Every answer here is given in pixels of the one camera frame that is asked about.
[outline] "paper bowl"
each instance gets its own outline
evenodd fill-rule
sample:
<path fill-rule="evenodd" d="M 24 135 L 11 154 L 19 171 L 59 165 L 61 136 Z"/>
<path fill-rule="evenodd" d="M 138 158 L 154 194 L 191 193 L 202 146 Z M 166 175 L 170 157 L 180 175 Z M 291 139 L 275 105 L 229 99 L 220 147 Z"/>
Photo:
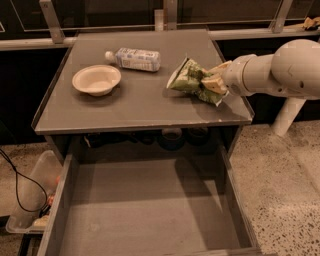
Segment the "paper bowl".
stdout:
<path fill-rule="evenodd" d="M 111 92 L 121 80 L 118 69 L 107 65 L 95 65 L 80 70 L 73 76 L 73 87 L 92 96 L 103 96 Z"/>

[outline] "speckled floor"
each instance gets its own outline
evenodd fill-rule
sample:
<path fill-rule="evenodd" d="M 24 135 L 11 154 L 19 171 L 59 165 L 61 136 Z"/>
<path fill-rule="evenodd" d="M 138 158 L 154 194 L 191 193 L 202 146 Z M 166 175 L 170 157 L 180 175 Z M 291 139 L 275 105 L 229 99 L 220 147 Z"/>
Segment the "speckled floor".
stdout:
<path fill-rule="evenodd" d="M 231 157 L 244 211 L 265 253 L 320 255 L 320 121 L 294 123 L 284 138 L 268 125 L 243 129 Z M 1 146 L 28 174 L 46 143 Z M 0 159 L 0 216 L 15 204 L 14 173 Z M 17 255 L 21 235 L 0 228 L 0 255 Z"/>

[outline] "table top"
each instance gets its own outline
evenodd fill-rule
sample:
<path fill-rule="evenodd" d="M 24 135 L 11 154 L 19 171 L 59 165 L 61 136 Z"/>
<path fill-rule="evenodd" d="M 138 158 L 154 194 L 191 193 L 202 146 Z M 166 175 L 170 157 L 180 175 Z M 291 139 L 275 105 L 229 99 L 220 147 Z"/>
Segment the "table top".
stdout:
<path fill-rule="evenodd" d="M 151 73 L 120 68 L 120 83 L 102 97 L 73 88 L 72 77 L 79 70 L 107 64 L 104 53 L 121 47 L 159 51 L 160 70 Z M 228 95 L 216 107 L 166 88 L 186 56 L 206 69 L 222 63 L 206 30 L 79 34 L 48 101 L 43 103 L 35 132 L 80 134 L 251 123 L 252 114 L 241 97 Z"/>

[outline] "open drawer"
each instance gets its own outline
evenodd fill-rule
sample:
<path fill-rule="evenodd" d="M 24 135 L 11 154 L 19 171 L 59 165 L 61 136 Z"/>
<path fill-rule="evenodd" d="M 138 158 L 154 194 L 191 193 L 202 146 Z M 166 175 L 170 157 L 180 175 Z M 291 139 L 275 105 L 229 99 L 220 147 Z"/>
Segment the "open drawer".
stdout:
<path fill-rule="evenodd" d="M 74 137 L 38 255 L 260 255 L 215 136 L 177 151 L 122 142 L 82 157 Z"/>

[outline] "power cord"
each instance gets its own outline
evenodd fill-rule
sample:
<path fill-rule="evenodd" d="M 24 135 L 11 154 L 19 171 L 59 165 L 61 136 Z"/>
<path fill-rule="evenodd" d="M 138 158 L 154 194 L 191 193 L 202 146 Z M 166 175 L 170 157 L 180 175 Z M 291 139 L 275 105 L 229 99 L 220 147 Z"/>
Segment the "power cord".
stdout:
<path fill-rule="evenodd" d="M 0 149 L 0 155 L 11 165 L 13 171 L 16 174 L 16 198 L 17 198 L 18 204 L 21 207 L 21 209 L 23 209 L 26 212 L 43 211 L 47 207 L 47 201 L 48 201 L 48 195 L 47 195 L 47 192 L 45 191 L 45 189 L 37 181 L 35 181 L 35 180 L 23 175 L 22 173 L 20 173 L 17 170 L 17 168 L 14 166 L 14 164 L 12 163 L 11 159 L 8 157 L 8 155 L 2 149 Z M 19 199 L 19 175 L 22 176 L 23 178 L 25 178 L 27 180 L 30 180 L 31 182 L 35 183 L 43 191 L 43 193 L 45 195 L 45 202 L 39 209 L 29 210 L 29 209 L 26 209 L 25 207 L 22 206 L 22 204 L 20 202 L 20 199 Z"/>

